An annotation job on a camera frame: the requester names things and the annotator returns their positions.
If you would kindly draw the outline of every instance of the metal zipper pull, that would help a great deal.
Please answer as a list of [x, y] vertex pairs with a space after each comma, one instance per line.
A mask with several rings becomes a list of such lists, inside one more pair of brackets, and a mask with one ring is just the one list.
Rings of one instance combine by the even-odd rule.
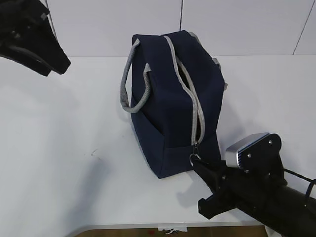
[[194, 142], [194, 144], [193, 144], [193, 155], [199, 155], [199, 153], [198, 153], [198, 142]]
[[192, 163], [193, 158], [201, 159], [201, 157], [199, 157], [199, 152], [198, 152], [198, 142], [194, 142], [193, 153], [190, 155], [190, 163], [192, 166], [193, 166], [193, 163]]

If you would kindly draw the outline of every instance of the gray rope handle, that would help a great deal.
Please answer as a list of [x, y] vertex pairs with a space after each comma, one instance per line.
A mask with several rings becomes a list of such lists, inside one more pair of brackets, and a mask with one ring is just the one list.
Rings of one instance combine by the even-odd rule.
[[135, 54], [135, 50], [139, 45], [140, 45], [140, 41], [139, 39], [137, 39], [130, 50], [130, 53], [125, 65], [125, 69], [123, 72], [122, 81], [120, 83], [120, 103], [122, 105], [122, 108], [126, 112], [129, 112], [132, 114], [137, 113], [145, 105], [145, 103], [147, 102], [150, 96], [150, 91], [151, 91], [148, 72], [151, 72], [152, 70], [150, 69], [149, 64], [146, 63], [144, 72], [143, 72], [143, 77], [144, 77], [144, 82], [145, 82], [144, 94], [142, 98], [140, 99], [140, 101], [137, 103], [137, 105], [135, 105], [134, 107], [130, 107], [129, 101], [128, 101], [128, 95], [126, 91], [126, 82], [127, 82], [128, 71], [130, 69], [130, 66], [132, 65], [132, 60]]

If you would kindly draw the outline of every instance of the gray zipper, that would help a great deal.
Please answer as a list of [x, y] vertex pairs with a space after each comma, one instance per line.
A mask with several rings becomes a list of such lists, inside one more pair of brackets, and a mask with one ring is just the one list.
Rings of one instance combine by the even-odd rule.
[[[192, 79], [183, 65], [183, 63], [180, 61], [180, 59], [176, 56], [173, 44], [171, 39], [168, 36], [164, 36], [166, 40], [168, 41], [169, 47], [171, 49], [171, 55], [172, 55], [172, 61], [173, 61], [173, 67], [175, 70], [175, 73], [177, 75], [177, 78], [184, 89], [184, 91], [190, 96], [192, 100], [192, 133], [191, 133], [191, 145], [197, 145], [200, 144], [204, 138], [205, 135], [205, 119], [204, 119], [204, 113], [201, 107], [201, 104], [198, 99], [198, 95], [196, 93], [195, 87], [193, 85]], [[184, 84], [183, 80], [181, 79], [179, 70], [178, 70], [178, 65], [183, 71], [188, 84], [189, 88]], [[198, 126], [198, 120], [200, 124], [200, 136], [197, 138], [197, 126]]]

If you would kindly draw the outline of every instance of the lunch bag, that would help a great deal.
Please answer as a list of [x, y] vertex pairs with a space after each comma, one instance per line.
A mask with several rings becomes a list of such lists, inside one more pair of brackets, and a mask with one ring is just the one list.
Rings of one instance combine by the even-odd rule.
[[[120, 101], [152, 171], [164, 178], [192, 169], [190, 155], [220, 161], [216, 127], [225, 82], [193, 33], [134, 35]], [[132, 64], [129, 105], [126, 81]]]

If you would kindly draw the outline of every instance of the white table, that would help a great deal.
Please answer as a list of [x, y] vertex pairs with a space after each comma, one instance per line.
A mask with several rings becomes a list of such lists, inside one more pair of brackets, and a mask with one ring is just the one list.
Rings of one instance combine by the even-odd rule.
[[[251, 133], [276, 132], [284, 165], [315, 178], [316, 56], [218, 59], [229, 84], [222, 150]], [[194, 172], [162, 180], [151, 172], [119, 103], [126, 58], [71, 61], [65, 75], [45, 78], [0, 60], [0, 236], [258, 224], [238, 210], [208, 221], [197, 202], [211, 192]], [[307, 186], [293, 177], [289, 184]]]

